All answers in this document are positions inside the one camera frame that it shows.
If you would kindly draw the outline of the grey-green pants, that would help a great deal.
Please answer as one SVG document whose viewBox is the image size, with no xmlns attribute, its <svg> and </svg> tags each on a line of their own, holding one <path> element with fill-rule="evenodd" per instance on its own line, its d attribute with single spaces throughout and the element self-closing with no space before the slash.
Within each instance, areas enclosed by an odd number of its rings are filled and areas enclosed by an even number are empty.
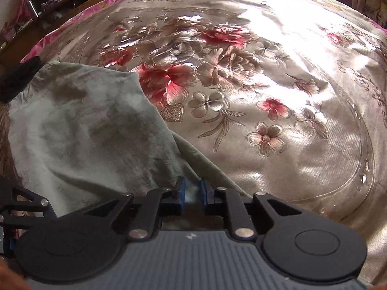
<svg viewBox="0 0 387 290">
<path fill-rule="evenodd" d="M 135 72 L 52 62 L 8 105 L 8 140 L 23 186 L 58 216 L 108 198 L 188 180 L 241 191 L 144 95 Z"/>
</svg>

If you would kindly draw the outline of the black folded garment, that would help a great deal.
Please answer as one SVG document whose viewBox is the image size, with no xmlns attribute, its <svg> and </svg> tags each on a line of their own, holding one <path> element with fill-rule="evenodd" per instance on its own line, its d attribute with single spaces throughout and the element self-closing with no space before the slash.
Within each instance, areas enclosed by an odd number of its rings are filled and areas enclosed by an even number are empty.
<svg viewBox="0 0 387 290">
<path fill-rule="evenodd" d="M 30 83 L 43 64 L 39 56 L 34 56 L 27 61 L 5 71 L 1 75 L 1 102 L 9 103 Z"/>
</svg>

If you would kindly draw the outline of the floral satin bed quilt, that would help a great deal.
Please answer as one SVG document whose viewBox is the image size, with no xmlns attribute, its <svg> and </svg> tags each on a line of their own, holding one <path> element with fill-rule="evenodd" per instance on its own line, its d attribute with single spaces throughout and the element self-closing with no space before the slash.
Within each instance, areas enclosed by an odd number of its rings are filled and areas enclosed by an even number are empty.
<svg viewBox="0 0 387 290">
<path fill-rule="evenodd" d="M 386 283 L 386 34 L 334 0 L 104 0 L 28 52 L 138 73 L 243 194 L 355 228 Z"/>
</svg>

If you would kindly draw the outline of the wooden tv cabinet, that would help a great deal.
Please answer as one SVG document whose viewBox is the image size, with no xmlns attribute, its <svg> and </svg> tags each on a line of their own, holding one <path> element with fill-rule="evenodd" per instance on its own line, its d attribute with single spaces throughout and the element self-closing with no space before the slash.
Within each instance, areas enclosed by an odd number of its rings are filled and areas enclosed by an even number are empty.
<svg viewBox="0 0 387 290">
<path fill-rule="evenodd" d="M 16 17 L 1 30 L 1 69 L 16 66 L 45 35 L 103 0 L 20 0 Z"/>
</svg>

